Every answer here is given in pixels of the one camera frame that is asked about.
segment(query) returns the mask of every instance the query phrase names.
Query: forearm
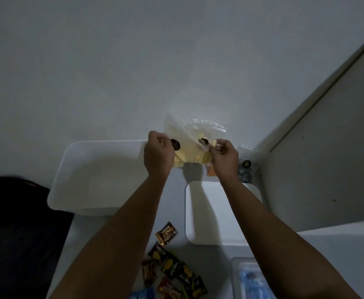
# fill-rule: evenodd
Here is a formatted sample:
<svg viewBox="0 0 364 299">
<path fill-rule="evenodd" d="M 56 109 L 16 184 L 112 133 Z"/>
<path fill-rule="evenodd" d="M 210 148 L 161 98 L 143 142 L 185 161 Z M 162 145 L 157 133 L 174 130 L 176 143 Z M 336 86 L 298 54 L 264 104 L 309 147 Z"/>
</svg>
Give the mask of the forearm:
<svg viewBox="0 0 364 299">
<path fill-rule="evenodd" d="M 240 228 L 278 298 L 358 298 L 308 242 L 266 210 L 237 179 L 221 181 Z"/>
<path fill-rule="evenodd" d="M 149 177 L 140 185 L 82 249 L 52 299 L 127 297 L 153 229 L 165 181 Z"/>
</svg>

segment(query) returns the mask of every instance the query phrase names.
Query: hand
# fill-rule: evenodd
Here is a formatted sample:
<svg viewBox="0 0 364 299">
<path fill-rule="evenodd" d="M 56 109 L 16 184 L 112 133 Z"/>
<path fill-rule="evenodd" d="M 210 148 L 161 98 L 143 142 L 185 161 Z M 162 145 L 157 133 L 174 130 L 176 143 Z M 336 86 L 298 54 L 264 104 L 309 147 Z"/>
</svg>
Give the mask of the hand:
<svg viewBox="0 0 364 299">
<path fill-rule="evenodd" d="M 149 176 L 168 177 L 174 165 L 175 150 L 164 133 L 150 131 L 149 141 L 144 147 L 144 166 Z"/>
<path fill-rule="evenodd" d="M 219 180 L 238 179 L 239 153 L 228 140 L 217 140 L 217 146 L 208 145 L 212 164 Z"/>
</svg>

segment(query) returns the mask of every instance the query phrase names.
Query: blue package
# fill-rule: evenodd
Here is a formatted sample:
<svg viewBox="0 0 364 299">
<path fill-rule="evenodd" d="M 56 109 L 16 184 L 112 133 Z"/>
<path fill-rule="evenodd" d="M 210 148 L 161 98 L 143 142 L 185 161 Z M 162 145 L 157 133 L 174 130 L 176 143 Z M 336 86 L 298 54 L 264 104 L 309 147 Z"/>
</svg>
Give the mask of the blue package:
<svg viewBox="0 0 364 299">
<path fill-rule="evenodd" d="M 141 289 L 140 291 L 133 292 L 128 296 L 128 299 L 154 299 L 153 287 Z"/>
<path fill-rule="evenodd" d="M 239 272 L 244 299 L 276 299 L 260 270 Z"/>
</svg>

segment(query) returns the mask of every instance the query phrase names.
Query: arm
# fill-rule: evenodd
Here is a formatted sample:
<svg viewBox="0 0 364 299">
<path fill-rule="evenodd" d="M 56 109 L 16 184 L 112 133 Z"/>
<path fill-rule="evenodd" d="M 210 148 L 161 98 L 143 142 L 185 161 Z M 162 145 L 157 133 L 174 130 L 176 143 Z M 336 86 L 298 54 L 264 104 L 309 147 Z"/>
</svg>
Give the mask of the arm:
<svg viewBox="0 0 364 299">
<path fill-rule="evenodd" d="M 89 240 L 51 299 L 126 298 L 131 293 L 174 154 L 164 134 L 149 133 L 144 149 L 148 178 Z"/>
<path fill-rule="evenodd" d="M 214 170 L 275 296 L 359 298 L 321 253 L 270 213 L 238 180 L 237 151 L 229 141 L 219 143 L 224 147 L 210 147 Z"/>
</svg>

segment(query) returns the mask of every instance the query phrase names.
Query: black cloth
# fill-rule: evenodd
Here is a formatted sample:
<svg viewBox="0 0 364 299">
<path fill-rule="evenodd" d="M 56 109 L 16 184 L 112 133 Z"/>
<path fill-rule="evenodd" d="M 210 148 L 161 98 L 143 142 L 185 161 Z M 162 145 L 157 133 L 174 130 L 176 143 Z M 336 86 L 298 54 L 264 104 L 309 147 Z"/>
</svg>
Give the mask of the black cloth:
<svg viewBox="0 0 364 299">
<path fill-rule="evenodd" d="M 0 177 L 0 298 L 45 298 L 73 214 L 47 206 L 49 189 Z"/>
</svg>

